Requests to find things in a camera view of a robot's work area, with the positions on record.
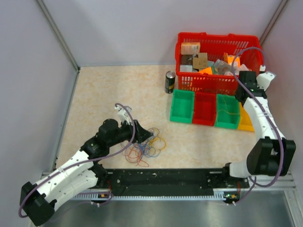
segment wooden table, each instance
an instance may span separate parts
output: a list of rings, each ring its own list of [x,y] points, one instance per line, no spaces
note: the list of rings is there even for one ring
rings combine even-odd
[[[57,166],[66,162],[95,135],[107,118],[118,120],[115,103],[130,106],[134,119],[146,129],[157,127],[167,147],[146,158],[150,168],[210,168],[242,161],[256,143],[255,134],[203,125],[170,122],[172,94],[164,92],[165,73],[174,65],[81,68]],[[111,148],[110,153],[121,149]],[[141,168],[122,154],[101,161],[105,168]]]

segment can top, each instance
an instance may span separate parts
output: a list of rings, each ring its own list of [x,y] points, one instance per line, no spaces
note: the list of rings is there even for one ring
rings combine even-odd
[[[175,78],[175,77],[176,77],[176,73],[173,72],[173,71],[168,71],[168,72],[166,73],[166,77],[167,77],[167,78]]]

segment gray wall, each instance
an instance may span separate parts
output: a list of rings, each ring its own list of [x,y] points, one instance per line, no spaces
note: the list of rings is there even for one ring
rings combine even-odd
[[[23,227],[21,186],[55,157],[75,71],[34,0],[0,1],[0,226]]]
[[[269,108],[279,128],[297,150],[291,170],[303,195],[303,1],[291,0],[277,21],[263,49],[268,69],[277,74],[268,91]]]
[[[80,66],[175,63],[177,34],[261,36],[279,0],[44,0]]]

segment yellow bin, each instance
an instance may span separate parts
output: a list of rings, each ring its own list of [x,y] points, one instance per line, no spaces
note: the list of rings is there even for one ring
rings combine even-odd
[[[246,130],[246,131],[254,131],[254,128],[252,127],[249,115],[244,110],[241,103],[239,103],[239,106],[240,106],[240,122],[239,122],[238,129]]]

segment red plastic basket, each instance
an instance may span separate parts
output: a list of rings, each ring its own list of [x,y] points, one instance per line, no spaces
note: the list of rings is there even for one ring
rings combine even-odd
[[[236,55],[241,50],[255,46],[260,47],[259,40],[252,35],[207,35],[206,33],[179,33],[176,45],[176,74],[178,76],[178,88],[189,91],[203,91],[208,93],[234,95],[237,89],[237,81],[232,76],[208,75],[198,72],[180,72],[180,47],[183,42],[200,42],[200,52],[206,52],[209,61],[223,60],[224,52]],[[257,50],[246,51],[240,57],[241,64],[259,73],[263,64],[262,55]]]
[[[217,112],[216,94],[195,92],[193,124],[213,126]]]

